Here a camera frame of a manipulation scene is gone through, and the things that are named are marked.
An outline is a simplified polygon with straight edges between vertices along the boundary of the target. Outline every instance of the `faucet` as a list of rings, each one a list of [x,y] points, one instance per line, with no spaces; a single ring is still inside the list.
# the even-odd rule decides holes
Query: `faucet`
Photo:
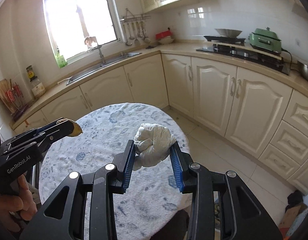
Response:
[[[101,47],[102,47],[102,45],[98,45],[98,44],[97,44],[96,47],[91,48],[91,51],[94,51],[94,50],[98,49],[98,52],[99,52],[100,57],[101,57],[101,61],[102,61],[103,64],[105,64],[106,61],[105,61],[105,57],[104,57],[104,55],[103,55],[103,53],[102,53],[102,51],[101,51]]]

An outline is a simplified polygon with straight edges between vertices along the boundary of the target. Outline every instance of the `kitchen sink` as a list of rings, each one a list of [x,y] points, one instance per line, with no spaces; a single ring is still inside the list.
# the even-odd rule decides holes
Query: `kitchen sink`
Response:
[[[67,85],[69,85],[70,83],[73,83],[74,81],[76,80],[79,80],[101,68],[104,68],[104,67],[107,67],[108,65],[111,65],[113,63],[116,63],[116,62],[119,62],[121,60],[124,60],[124,59],[127,59],[127,58],[130,58],[130,57],[134,57],[134,56],[137,56],[137,55],[140,55],[142,53],[134,53],[134,52],[130,52],[130,53],[125,53],[125,54],[122,54],[118,57],[113,57],[113,58],[110,58],[108,60],[106,60],[106,63],[98,63],[94,66],[91,66],[75,75],[73,75],[67,82]]]

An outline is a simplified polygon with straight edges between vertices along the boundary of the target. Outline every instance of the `beige countertop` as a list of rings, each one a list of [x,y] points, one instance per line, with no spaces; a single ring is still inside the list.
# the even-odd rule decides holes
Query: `beige countertop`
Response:
[[[204,42],[204,43],[172,43],[167,45],[159,45],[153,49],[139,49],[134,52],[141,52],[142,54],[131,57],[129,59],[122,60],[120,62],[117,62],[115,64],[109,65],[105,68],[102,68],[84,78],[81,78],[80,80],[77,80],[68,86],[67,81],[60,83],[59,85],[56,85],[49,90],[46,91],[46,93],[39,98],[23,115],[22,117],[17,120],[15,123],[10,123],[10,126],[12,129],[15,129],[17,126],[19,126],[25,119],[30,117],[32,114],[34,114],[36,111],[41,109],[43,106],[47,105],[49,102],[54,100],[55,98],[59,97],[60,95],[66,93],[67,91],[83,84],[84,82],[103,74],[107,71],[110,71],[112,69],[115,69],[117,67],[126,65],[128,63],[134,62],[136,60],[153,56],[159,53],[162,54],[176,54],[176,55],[184,55],[184,56],[191,56],[191,57],[200,57],[200,58],[206,58],[210,60],[220,61],[232,65],[236,65],[242,68],[250,69],[255,72],[261,73],[263,75],[266,75],[268,77],[274,78],[292,88],[299,91],[300,93],[304,94],[308,97],[308,81],[306,81],[303,77],[300,76],[299,72],[297,71],[291,71],[290,75],[287,76],[283,73],[280,73],[278,71],[272,70],[271,68],[259,65],[257,63],[253,63],[250,61],[237,59],[229,56],[223,56],[219,54],[213,54],[213,53],[207,53],[207,52],[199,52],[196,51],[196,49],[209,46],[210,43]]]

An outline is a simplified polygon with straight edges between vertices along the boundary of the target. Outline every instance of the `round table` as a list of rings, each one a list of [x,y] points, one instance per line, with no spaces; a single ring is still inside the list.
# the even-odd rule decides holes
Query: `round table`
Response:
[[[95,172],[124,151],[141,123],[158,123],[169,128],[182,151],[189,153],[185,134],[160,109],[144,104],[117,104],[98,109],[77,121],[83,129],[78,137],[65,137],[54,143],[41,167],[39,193],[44,203],[72,171]],[[155,167],[132,172],[124,195],[114,194],[114,211],[119,240],[149,239],[175,213],[190,205],[191,196],[176,187],[170,158]],[[86,202],[84,238],[89,235],[91,193]]]

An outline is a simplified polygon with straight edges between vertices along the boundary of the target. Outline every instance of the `white tile floor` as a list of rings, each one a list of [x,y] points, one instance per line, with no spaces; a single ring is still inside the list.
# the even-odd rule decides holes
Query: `white tile floor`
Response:
[[[293,192],[270,173],[233,149],[213,133],[198,127],[172,109],[166,111],[187,135],[194,161],[210,171],[233,170],[247,184],[278,225],[285,213],[287,196]]]

